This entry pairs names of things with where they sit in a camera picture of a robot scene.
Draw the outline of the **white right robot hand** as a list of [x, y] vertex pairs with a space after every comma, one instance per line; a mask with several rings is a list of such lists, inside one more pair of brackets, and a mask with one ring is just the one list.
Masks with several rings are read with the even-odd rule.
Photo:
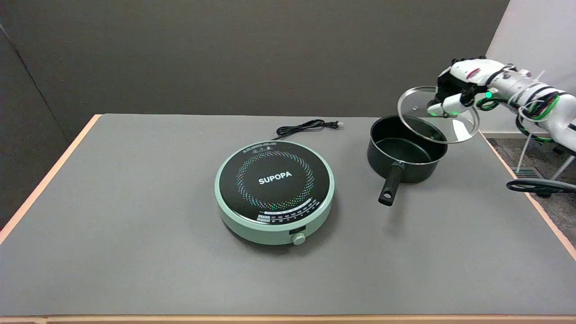
[[518, 72], [518, 69], [514, 64], [503, 64], [484, 56], [453, 59], [437, 78], [434, 100], [428, 103], [428, 115], [447, 118], [464, 113], [474, 105], [477, 94], [490, 89], [496, 76], [509, 71]]

